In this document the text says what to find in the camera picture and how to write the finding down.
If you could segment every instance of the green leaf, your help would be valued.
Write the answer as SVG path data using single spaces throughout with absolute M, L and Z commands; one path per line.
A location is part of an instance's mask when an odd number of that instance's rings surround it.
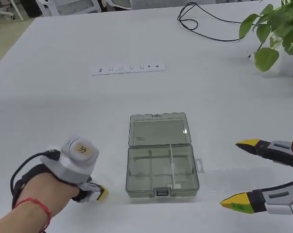
M 283 7 L 277 11 L 274 11 L 269 15 L 268 24 L 272 27 L 272 32 L 275 31 L 280 25 L 287 23 L 290 17 L 287 13 L 288 7 Z
M 245 35 L 247 35 L 254 20 L 256 20 L 257 17 L 258 17 L 257 14 L 251 14 L 241 23 L 239 28 L 239 40 L 244 38 Z
M 278 43 L 278 40 L 275 40 L 272 36 L 269 37 L 269 47 L 274 48 L 274 46 Z
M 254 54 L 255 66 L 265 72 L 277 61 L 279 52 L 271 48 L 261 48 Z
M 287 54 L 293 55 L 293 30 L 283 38 L 282 46 Z
M 277 36 L 284 38 L 291 30 L 293 26 L 288 22 L 279 25 L 279 27 L 274 31 Z
M 259 41 L 263 44 L 265 43 L 268 35 L 271 33 L 271 26 L 267 24 L 261 24 L 257 29 L 257 36 Z
M 263 15 L 262 17 L 260 17 L 260 18 L 258 19 L 258 21 L 255 23 L 255 25 L 253 26 L 252 31 L 254 32 L 254 29 L 255 29 L 259 24 L 268 21 L 268 16 L 269 16 L 269 15 Z
M 266 14 L 269 14 L 269 13 L 271 13 L 271 12 L 273 12 L 273 11 L 274 11 L 274 6 L 271 5 L 271 4 L 268 4 L 268 5 L 262 10 L 262 12 L 261 12 L 260 15 L 266 15 Z

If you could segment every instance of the hand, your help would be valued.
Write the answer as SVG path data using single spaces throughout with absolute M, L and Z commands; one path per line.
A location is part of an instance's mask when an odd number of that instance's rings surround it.
M 52 217 L 54 217 L 78 193 L 79 188 L 57 180 L 50 173 L 42 173 L 33 177 L 25 185 L 17 203 L 26 198 L 37 199 L 49 208 L 52 212 Z

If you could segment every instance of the box lid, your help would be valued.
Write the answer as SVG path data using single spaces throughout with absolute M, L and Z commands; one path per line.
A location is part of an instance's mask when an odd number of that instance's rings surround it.
M 190 144 L 185 113 L 132 115 L 129 146 Z

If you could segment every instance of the power strip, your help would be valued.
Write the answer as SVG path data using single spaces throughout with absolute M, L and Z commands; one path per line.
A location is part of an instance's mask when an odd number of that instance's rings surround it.
M 106 74 L 124 74 L 124 73 L 139 73 L 139 72 L 152 72 L 164 71 L 164 64 L 155 65 L 121 65 L 121 66 L 101 66 L 91 69 L 91 75 L 106 75 Z

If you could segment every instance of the black cable on table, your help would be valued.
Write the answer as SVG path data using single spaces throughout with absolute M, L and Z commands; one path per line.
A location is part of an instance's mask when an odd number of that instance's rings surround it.
M 219 17 L 216 17 L 214 16 L 213 14 L 209 13 L 208 11 L 206 11 L 205 9 L 203 9 L 200 5 L 198 5 L 197 3 L 195 2 L 189 2 L 186 4 L 186 6 L 184 6 L 181 11 L 180 11 L 180 14 L 179 16 L 177 17 L 177 21 L 179 21 L 181 23 L 181 25 L 189 30 L 190 32 L 192 33 L 195 33 L 197 35 L 200 35 L 202 37 L 205 37 L 205 38 L 208 38 L 208 39 L 211 39 L 211 40 L 216 40 L 216 41 L 222 41 L 222 42 L 234 42 L 234 41 L 239 41 L 240 39 L 242 38 L 238 38 L 238 39 L 233 39 L 233 40 L 222 40 L 222 39 L 217 39 L 217 38 L 213 38 L 213 37 L 210 37 L 210 36 L 207 36 L 207 35 L 203 35 L 201 33 L 198 33 L 194 30 L 196 30 L 198 28 L 198 22 L 195 20 L 195 19 L 192 19 L 192 18 L 187 18 L 187 19 L 183 19 L 183 17 L 187 14 L 188 11 L 190 11 L 192 8 L 194 8 L 195 6 L 199 7 L 203 12 L 205 12 L 206 14 L 212 16 L 213 18 L 216 18 L 220 21 L 223 21 L 223 22 L 227 22 L 227 23 L 238 23 L 238 24 L 241 24 L 241 22 L 237 22 L 237 21 L 230 21 L 230 20 L 225 20 L 225 19 L 222 19 L 222 18 L 219 18 Z M 196 24 L 196 26 L 194 28 L 189 28 L 188 26 L 186 26 L 184 24 L 185 21 L 191 21 L 191 22 L 194 22 Z

